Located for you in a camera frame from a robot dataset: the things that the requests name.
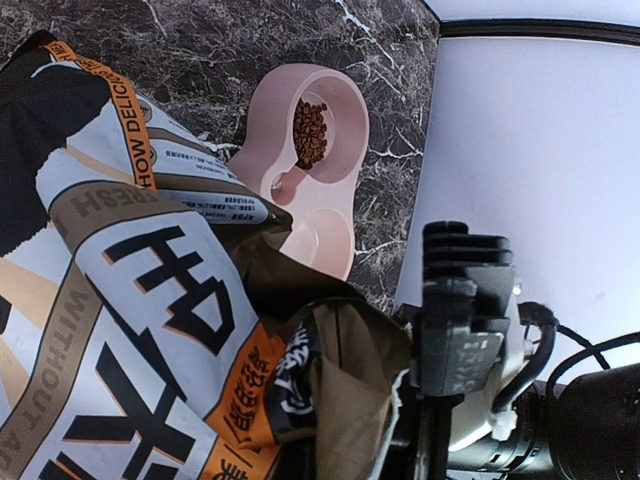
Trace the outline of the pink double pet bowl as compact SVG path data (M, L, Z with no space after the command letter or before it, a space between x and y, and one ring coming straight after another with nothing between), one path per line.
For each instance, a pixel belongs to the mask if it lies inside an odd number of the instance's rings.
M327 152L310 170L296 166L292 129L299 100L328 107ZM348 76L320 65L286 64L256 87L244 144L229 167L250 190L292 216L283 254L346 279L354 258L356 180L368 143L366 103Z

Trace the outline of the pet food bag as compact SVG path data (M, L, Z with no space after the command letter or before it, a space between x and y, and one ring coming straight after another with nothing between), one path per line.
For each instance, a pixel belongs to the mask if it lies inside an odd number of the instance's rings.
M1 70L1 475L379 479L409 339L41 30Z

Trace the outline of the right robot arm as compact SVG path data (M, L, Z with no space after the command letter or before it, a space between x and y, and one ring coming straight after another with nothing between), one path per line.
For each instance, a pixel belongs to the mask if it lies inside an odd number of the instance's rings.
M603 356L638 342L638 333L592 344L564 325L557 331L581 351L517 399L518 423L508 440L485 436L452 452L450 469L472 478L638 478L639 365L613 368Z

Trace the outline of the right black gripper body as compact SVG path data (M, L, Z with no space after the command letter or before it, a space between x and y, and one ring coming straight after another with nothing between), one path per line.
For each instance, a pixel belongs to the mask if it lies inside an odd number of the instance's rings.
M446 479L450 398L425 397L420 392L417 363L418 356L412 354L409 372L398 389L402 405L389 463L404 471L405 479Z

